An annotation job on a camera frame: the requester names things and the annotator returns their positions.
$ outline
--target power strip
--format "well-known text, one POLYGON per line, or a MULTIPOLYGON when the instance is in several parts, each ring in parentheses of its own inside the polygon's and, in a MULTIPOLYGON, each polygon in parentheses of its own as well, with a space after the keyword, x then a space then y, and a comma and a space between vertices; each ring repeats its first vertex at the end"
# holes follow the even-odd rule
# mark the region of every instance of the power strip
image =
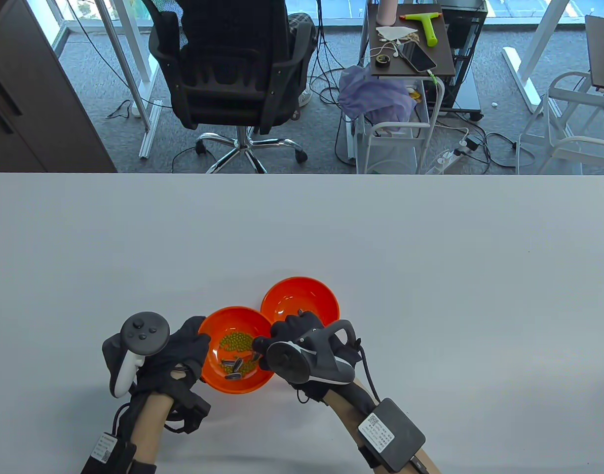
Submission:
POLYGON ((447 152, 436 160, 434 166, 426 174, 444 174, 444 172, 460 161, 460 158, 462 158, 462 155, 447 152))

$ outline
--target gray carpet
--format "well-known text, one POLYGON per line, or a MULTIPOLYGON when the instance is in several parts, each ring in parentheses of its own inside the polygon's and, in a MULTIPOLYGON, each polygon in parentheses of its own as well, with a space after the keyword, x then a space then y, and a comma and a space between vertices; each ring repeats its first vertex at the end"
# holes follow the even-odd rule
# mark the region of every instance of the gray carpet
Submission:
MULTIPOLYGON (((531 37, 532 32, 528 31, 484 31, 473 61, 476 83, 485 114, 480 126, 486 131, 502 133, 513 140, 519 136, 530 113, 505 65, 501 48, 514 46, 521 54, 526 49, 531 37), (498 108, 493 108, 492 102, 497 102, 498 108)), ((107 36, 92 34, 91 38, 106 60, 119 71, 117 59, 107 36)), ((121 40, 124 43, 124 50, 130 60, 131 68, 135 71, 133 59, 126 47, 126 39, 121 37, 121 40)), ((327 33, 327 41, 333 53, 345 66, 354 63, 359 45, 358 32, 354 30, 331 31, 327 33)), ((184 149, 193 147, 198 133, 216 131, 228 136, 233 133, 232 127, 206 124, 200 125, 197 131, 184 129, 170 109, 163 109, 151 156, 148 160, 140 160, 137 153, 144 133, 142 121, 134 117, 106 119, 106 115, 114 111, 121 101, 130 98, 128 89, 104 65, 83 35, 72 34, 70 36, 60 60, 120 172, 170 172, 173 156, 184 149)), ((543 93, 558 74, 568 70, 586 71, 588 69, 584 31, 561 30, 552 36, 532 79, 539 93, 543 93)), ((322 83, 317 81, 314 88, 321 89, 322 83)), ((169 92, 162 74, 158 75, 153 98, 164 99, 164 104, 170 104, 169 92)), ((314 95, 308 106, 302 108, 300 120, 290 120, 282 126, 275 127, 270 133, 272 137, 291 138, 300 143, 307 152, 309 160, 303 165, 298 165, 294 160, 293 150, 290 149, 261 150, 257 152, 257 156, 268 171, 274 173, 352 173, 354 169, 338 161, 334 154, 339 119, 340 112, 335 106, 323 104, 314 95)), ((441 120, 452 126, 464 125, 457 119, 442 118, 441 120)), ((445 149, 455 147, 461 137, 462 133, 458 131, 437 128, 432 138, 430 156, 433 157, 445 149)), ((490 139, 489 144, 493 157, 498 162, 513 164, 514 152, 509 144, 498 138, 490 139)), ((198 156, 194 151, 187 151, 178 156, 174 172, 204 172, 214 162, 214 156, 220 157, 227 151, 223 145, 208 144, 208 147, 211 152, 209 156, 198 156)), ((343 136, 338 139, 337 150, 340 156, 345 156, 345 138, 343 136)), ((462 165, 455 167, 453 173, 481 174, 484 169, 484 164, 463 158, 462 165)), ((532 167, 528 167, 523 172, 531 170, 532 167)), ((588 173, 598 171, 586 169, 588 173)), ((238 158, 222 172, 252 172, 252 168, 246 160, 238 158)), ((513 172, 514 170, 510 168, 491 165, 488 174, 513 172)))

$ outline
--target chair wheel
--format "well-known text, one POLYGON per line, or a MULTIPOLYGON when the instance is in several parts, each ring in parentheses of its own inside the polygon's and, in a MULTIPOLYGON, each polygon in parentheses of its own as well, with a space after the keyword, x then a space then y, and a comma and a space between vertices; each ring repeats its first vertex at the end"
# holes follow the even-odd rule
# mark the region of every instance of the chair wheel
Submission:
POLYGON ((207 149, 205 148, 205 145, 203 144, 203 140, 197 140, 196 144, 194 145, 194 151, 196 151, 197 155, 205 155, 207 152, 207 149))
POLYGON ((306 156, 306 152, 305 151, 297 151, 296 150, 296 161, 298 163, 304 163, 306 160, 308 160, 308 156, 306 156))

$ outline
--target label sticker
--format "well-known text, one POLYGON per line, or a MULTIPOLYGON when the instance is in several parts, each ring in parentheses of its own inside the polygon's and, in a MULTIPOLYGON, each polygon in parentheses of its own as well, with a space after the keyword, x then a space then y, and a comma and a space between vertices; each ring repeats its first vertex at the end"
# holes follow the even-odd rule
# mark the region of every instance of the label sticker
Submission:
POLYGON ((374 449, 381 453, 394 439, 394 434, 383 424, 374 413, 359 425, 359 432, 367 439, 374 449))
POLYGON ((109 456, 111 456, 113 448, 115 447, 115 443, 117 443, 117 438, 106 433, 101 434, 101 437, 94 447, 94 451, 92 451, 92 458, 101 461, 103 464, 107 464, 109 456))

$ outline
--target cabinet handle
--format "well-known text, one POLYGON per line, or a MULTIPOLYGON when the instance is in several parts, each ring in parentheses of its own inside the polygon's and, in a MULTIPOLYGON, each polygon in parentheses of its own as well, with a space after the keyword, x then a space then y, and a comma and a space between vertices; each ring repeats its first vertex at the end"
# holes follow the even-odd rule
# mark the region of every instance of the cabinet handle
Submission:
POLYGON ((4 117, 2 117, 0 115, 0 126, 2 127, 2 129, 4 130, 4 133, 6 133, 6 135, 14 135, 15 131, 10 128, 8 122, 6 122, 6 119, 4 119, 4 117))
POLYGON ((8 90, 6 90, 6 88, 4 87, 4 85, 1 82, 0 82, 0 96, 2 97, 2 99, 4 99, 4 102, 6 102, 6 104, 10 107, 10 110, 13 112, 14 115, 16 115, 18 117, 24 115, 22 113, 21 109, 17 106, 17 104, 15 103, 13 98, 8 93, 8 90))

